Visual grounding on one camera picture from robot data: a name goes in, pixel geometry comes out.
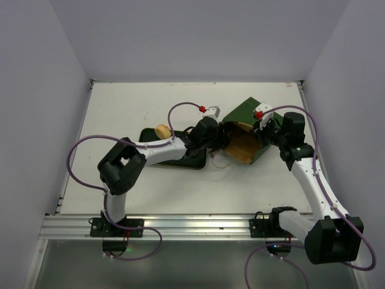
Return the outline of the green paper bag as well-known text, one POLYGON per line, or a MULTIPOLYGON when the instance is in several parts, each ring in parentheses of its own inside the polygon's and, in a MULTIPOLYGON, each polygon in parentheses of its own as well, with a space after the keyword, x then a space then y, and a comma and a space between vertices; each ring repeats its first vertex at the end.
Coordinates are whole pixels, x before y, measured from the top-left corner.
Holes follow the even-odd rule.
POLYGON ((262 147, 253 134, 253 110, 260 104, 255 98, 249 97, 231 112, 223 117, 222 122, 230 138, 230 144, 225 152, 230 158, 240 163, 251 165, 255 163, 270 147, 262 147))

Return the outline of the small round bread roll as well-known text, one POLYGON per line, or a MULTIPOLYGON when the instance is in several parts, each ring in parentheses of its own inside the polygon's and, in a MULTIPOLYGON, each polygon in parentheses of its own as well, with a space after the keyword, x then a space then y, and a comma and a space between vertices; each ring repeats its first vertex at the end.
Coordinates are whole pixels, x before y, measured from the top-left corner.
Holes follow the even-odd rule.
POLYGON ((157 138, 159 138, 160 140, 166 140, 172 137, 171 129, 164 124, 160 124, 156 126, 156 128, 154 129, 154 132, 157 138))

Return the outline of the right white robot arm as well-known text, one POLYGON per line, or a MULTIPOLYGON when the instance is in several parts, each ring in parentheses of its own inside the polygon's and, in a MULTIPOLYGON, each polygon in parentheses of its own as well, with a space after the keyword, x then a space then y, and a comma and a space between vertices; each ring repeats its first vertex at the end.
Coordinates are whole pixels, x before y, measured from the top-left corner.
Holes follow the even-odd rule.
POLYGON ((303 244, 313 264, 342 263, 357 258, 363 232, 359 217, 351 217, 338 202, 328 184, 320 185, 324 175, 312 145, 305 142, 305 118, 300 113, 285 113, 277 120, 273 113, 254 114, 254 133, 264 145, 279 148, 280 158, 300 184, 314 217, 310 221, 293 207, 273 208, 268 221, 272 235, 289 232, 303 244))

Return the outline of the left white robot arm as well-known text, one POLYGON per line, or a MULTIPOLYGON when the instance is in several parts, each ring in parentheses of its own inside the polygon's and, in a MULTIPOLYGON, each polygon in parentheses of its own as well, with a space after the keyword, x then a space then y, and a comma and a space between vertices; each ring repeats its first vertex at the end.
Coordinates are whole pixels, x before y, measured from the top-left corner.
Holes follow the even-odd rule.
POLYGON ((130 143, 123 138, 103 157, 97 168, 103 182, 103 228, 111 236, 125 229, 125 200, 145 167, 164 161, 193 158, 201 151, 218 151, 230 144, 223 123, 203 117, 196 126, 165 140, 130 143))

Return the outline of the dark green tray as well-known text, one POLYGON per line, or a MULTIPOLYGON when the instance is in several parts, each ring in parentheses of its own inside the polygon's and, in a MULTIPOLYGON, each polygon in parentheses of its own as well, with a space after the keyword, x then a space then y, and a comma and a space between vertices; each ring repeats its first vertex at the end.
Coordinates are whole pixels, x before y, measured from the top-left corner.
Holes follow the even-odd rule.
MULTIPOLYGON (((139 142, 158 141, 158 140, 159 138, 156 136, 154 128, 144 128, 140 133, 139 142)), ((155 165, 164 166, 164 167, 177 167, 182 169, 200 170, 204 168, 204 166, 206 165, 206 159, 207 159, 206 149, 202 149, 194 157, 184 158, 181 160, 163 161, 155 165)))

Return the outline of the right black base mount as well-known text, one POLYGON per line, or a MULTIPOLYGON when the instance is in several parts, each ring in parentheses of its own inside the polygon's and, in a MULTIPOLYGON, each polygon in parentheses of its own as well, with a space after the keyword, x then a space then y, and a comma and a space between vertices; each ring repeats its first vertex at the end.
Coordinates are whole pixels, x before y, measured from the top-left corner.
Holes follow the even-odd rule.
POLYGON ((291 242, 292 234, 276 225, 269 214, 257 211, 248 223, 251 238, 281 238, 284 243, 291 242))

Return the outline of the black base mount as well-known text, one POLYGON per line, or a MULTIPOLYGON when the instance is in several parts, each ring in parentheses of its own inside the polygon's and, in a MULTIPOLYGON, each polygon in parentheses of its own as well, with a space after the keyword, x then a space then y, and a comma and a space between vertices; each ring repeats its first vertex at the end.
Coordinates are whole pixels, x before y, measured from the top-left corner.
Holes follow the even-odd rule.
POLYGON ((291 242, 292 234, 276 225, 269 214, 257 211, 248 223, 251 238, 281 238, 284 243, 291 242))
POLYGON ((90 237, 93 238, 120 238, 118 241, 103 241, 103 253, 112 256, 122 256, 129 247, 130 238, 141 238, 143 230, 126 230, 110 224, 105 216, 93 217, 88 220, 90 237))

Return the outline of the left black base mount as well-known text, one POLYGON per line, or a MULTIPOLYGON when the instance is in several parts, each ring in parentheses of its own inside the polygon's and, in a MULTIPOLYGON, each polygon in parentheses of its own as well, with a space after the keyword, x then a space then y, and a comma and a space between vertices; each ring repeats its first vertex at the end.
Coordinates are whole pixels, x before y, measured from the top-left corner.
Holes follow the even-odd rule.
POLYGON ((110 224, 105 216, 93 217, 88 220, 90 237, 93 238, 120 238, 118 241, 103 241, 103 253, 112 256, 122 256, 129 247, 130 238, 141 238, 143 230, 126 230, 110 224))

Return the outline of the aluminium rail frame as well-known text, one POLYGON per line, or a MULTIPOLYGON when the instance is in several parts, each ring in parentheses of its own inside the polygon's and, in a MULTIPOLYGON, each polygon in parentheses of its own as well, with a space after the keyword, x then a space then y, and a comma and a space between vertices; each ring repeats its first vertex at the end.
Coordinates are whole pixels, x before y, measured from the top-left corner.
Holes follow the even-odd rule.
MULTIPOLYGON (((304 95, 297 82, 95 82, 81 135, 102 133, 138 138, 145 127, 167 119, 176 103, 217 105, 227 114, 247 98, 300 111, 304 95)), ((314 217, 306 196, 280 159, 269 148, 255 164, 200 170, 152 166, 143 170, 125 203, 128 217, 143 219, 146 240, 247 240, 256 211, 292 206, 306 219, 314 217)))

